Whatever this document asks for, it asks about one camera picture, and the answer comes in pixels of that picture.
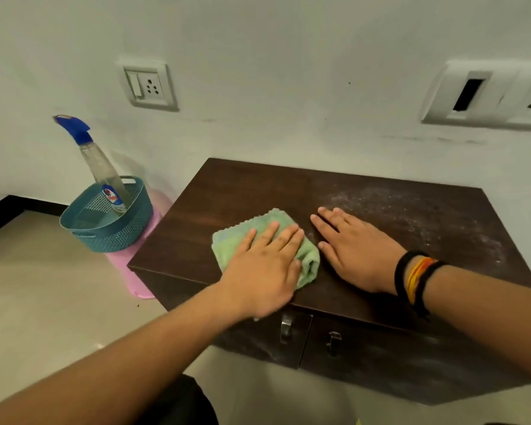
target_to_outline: wooden table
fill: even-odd
[[[209,158],[129,264],[176,307],[221,273],[213,232],[285,210],[317,243],[309,216],[340,207],[406,249],[531,287],[531,271],[481,189]],[[290,305],[215,340],[227,350],[426,404],[529,383],[454,328],[342,281],[324,260]]]

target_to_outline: teal basket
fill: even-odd
[[[61,215],[61,226],[93,252],[126,249],[152,217],[152,203],[142,179],[132,176],[121,179],[134,202],[120,217],[112,210],[99,184],[90,185]]]

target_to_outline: beige floor tile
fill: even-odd
[[[162,313],[57,218],[20,215],[0,230],[0,400]],[[186,372],[223,425],[531,425],[531,385],[427,407],[214,347]]]

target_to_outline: blue spray nozzle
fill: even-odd
[[[55,115],[53,116],[53,120],[61,125],[61,127],[65,128],[67,132],[73,136],[75,142],[77,142],[79,146],[86,143],[92,143],[92,137],[87,133],[91,128],[79,118],[68,115]]]

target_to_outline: metal drawer handle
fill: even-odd
[[[331,336],[330,341],[327,343],[327,352],[329,357],[337,357],[340,350],[340,342],[342,342],[342,336],[336,331],[328,333]]]
[[[291,324],[293,321],[291,321],[290,316],[284,314],[283,318],[281,319],[281,331],[279,336],[279,341],[283,344],[289,343],[289,340],[291,339]]]

